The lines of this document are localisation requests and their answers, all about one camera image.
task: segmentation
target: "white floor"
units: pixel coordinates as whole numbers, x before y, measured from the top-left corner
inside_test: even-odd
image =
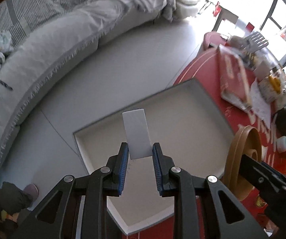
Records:
[[[171,86],[214,25],[213,17],[202,17],[147,23],[80,63],[22,124],[0,180],[21,189],[35,183],[40,196],[34,207],[65,175],[86,175],[72,133]]]

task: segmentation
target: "white paper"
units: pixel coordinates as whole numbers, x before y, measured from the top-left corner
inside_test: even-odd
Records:
[[[266,161],[266,156],[267,156],[267,151],[268,151],[268,147],[264,147],[262,146],[262,161]]]
[[[131,160],[152,156],[144,109],[123,112],[122,116]]]
[[[250,87],[250,95],[252,101],[252,110],[253,112],[264,121],[266,127],[270,129],[270,122],[271,122],[271,109],[270,104],[267,103],[262,95],[260,94],[257,79],[253,82]]]

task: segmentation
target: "brown plate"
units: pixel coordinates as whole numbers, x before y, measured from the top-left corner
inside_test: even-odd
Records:
[[[228,152],[222,182],[240,200],[244,200],[253,189],[248,181],[239,175],[242,155],[248,155],[261,162],[261,141],[258,130],[246,126],[238,130]]]

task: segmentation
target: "striped blanket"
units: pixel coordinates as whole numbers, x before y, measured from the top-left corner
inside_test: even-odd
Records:
[[[0,3],[0,31],[10,31],[13,47],[16,47],[36,28],[84,1],[4,0]]]

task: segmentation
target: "round red table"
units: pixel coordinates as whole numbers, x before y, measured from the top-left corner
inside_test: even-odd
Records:
[[[259,131],[262,145],[267,147],[267,153],[263,159],[270,166],[274,166],[276,162],[280,160],[279,154],[274,152],[273,144],[275,143],[276,134],[272,134],[271,130],[265,127],[263,121],[261,121],[253,112],[245,113],[232,104],[221,98],[220,90],[220,72],[219,63],[217,57],[217,49],[209,48],[209,42],[215,45],[223,44],[226,41],[220,37],[217,33],[205,35],[203,48],[204,52],[198,54],[198,56],[189,63],[189,65],[182,71],[179,77],[174,82],[174,85],[196,78],[211,96],[212,100],[216,103],[220,111],[225,115],[228,123],[230,124],[234,133],[238,131],[241,126],[251,125],[256,127]],[[252,71],[246,70],[249,85],[254,82],[255,76]],[[254,189],[249,196],[242,201],[243,205],[249,210],[249,212],[259,221],[258,214],[264,213],[266,206],[258,208],[256,206],[256,200],[259,191]],[[147,230],[141,231],[135,235],[129,235],[129,239],[170,239],[173,238],[173,218],[169,218],[162,223],[153,226]],[[204,231],[201,230],[201,238],[204,238]]]

